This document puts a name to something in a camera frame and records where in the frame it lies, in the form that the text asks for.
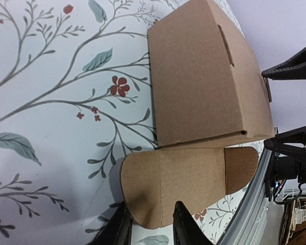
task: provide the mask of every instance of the white wall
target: white wall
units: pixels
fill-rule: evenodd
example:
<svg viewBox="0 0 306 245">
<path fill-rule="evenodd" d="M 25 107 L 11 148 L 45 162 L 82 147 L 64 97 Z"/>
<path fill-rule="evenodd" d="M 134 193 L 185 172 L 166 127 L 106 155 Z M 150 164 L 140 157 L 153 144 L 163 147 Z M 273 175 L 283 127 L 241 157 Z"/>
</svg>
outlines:
<svg viewBox="0 0 306 245">
<path fill-rule="evenodd" d="M 306 1 L 228 2 L 255 50 L 261 70 L 289 59 L 306 46 Z M 279 131 L 306 126 L 306 81 L 270 80 L 270 87 L 273 121 Z M 290 181 L 287 187 L 297 188 L 297 182 Z"/>
</svg>

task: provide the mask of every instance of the black bracket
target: black bracket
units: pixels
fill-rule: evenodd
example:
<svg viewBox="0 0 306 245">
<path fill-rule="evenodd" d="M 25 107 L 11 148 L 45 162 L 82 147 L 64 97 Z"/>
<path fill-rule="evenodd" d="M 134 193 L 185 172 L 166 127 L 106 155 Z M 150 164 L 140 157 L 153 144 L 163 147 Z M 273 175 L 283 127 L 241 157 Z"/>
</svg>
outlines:
<svg viewBox="0 0 306 245">
<path fill-rule="evenodd" d="M 131 245 L 132 223 L 130 212 L 122 202 L 106 227 L 89 245 Z M 181 201 L 176 202 L 174 208 L 173 240 L 175 245 L 213 245 Z"/>
<path fill-rule="evenodd" d="M 304 147 L 289 145 L 301 143 Z M 264 141 L 266 149 L 273 152 L 265 178 L 266 196 L 271 200 L 270 188 L 278 180 L 296 179 L 306 184 L 306 126 L 277 134 Z"/>
<path fill-rule="evenodd" d="M 306 80 L 306 47 L 289 60 L 262 72 L 273 80 Z"/>
</svg>

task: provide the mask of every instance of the white tablecloth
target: white tablecloth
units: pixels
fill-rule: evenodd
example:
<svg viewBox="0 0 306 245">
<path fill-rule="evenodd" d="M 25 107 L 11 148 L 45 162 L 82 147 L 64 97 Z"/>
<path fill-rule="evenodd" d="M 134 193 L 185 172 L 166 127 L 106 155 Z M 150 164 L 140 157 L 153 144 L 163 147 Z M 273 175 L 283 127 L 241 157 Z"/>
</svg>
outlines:
<svg viewBox="0 0 306 245">
<path fill-rule="evenodd" d="M 86 244 L 111 217 L 123 158 L 156 146 L 146 31 L 184 2 L 0 0 L 0 245 Z M 212 242 L 244 191 L 194 215 Z"/>
</svg>

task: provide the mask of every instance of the cardboard piece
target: cardboard piece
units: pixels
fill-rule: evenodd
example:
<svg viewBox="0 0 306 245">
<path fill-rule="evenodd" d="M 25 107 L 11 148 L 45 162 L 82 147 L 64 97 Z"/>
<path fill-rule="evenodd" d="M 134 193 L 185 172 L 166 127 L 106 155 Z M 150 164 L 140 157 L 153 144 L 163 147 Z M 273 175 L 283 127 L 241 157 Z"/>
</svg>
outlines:
<svg viewBox="0 0 306 245">
<path fill-rule="evenodd" d="M 212 0 L 190 0 L 148 30 L 157 151 L 126 157 L 121 187 L 135 221 L 172 223 L 176 201 L 191 214 L 243 188 L 254 148 L 274 137 L 267 81 L 255 54 Z"/>
<path fill-rule="evenodd" d="M 140 152 L 121 168 L 125 202 L 144 228 L 172 224 L 176 201 L 191 214 L 246 186 L 257 169 L 254 148 L 196 148 Z"/>
<path fill-rule="evenodd" d="M 224 147 L 274 137 L 254 51 L 212 0 L 191 0 L 148 30 L 159 146 Z"/>
</svg>

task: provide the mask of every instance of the wire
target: wire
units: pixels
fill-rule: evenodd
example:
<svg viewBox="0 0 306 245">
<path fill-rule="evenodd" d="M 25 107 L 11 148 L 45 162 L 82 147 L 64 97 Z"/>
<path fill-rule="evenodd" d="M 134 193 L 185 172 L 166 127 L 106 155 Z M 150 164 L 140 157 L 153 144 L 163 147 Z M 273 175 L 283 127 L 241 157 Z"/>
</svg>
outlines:
<svg viewBox="0 0 306 245">
<path fill-rule="evenodd" d="M 288 204 L 288 203 L 291 203 L 295 200 L 297 200 L 298 198 L 300 198 L 301 194 L 302 194 L 302 189 L 301 189 L 301 183 L 298 185 L 298 189 L 299 189 L 299 194 L 297 196 L 295 196 L 294 198 L 292 199 L 289 199 L 289 200 L 285 200 L 285 201 L 282 201 L 282 202 L 278 202 L 276 201 L 276 196 L 275 196 L 275 192 L 273 192 L 273 200 L 276 204 L 279 204 L 279 205 L 283 205 L 283 204 Z"/>
</svg>

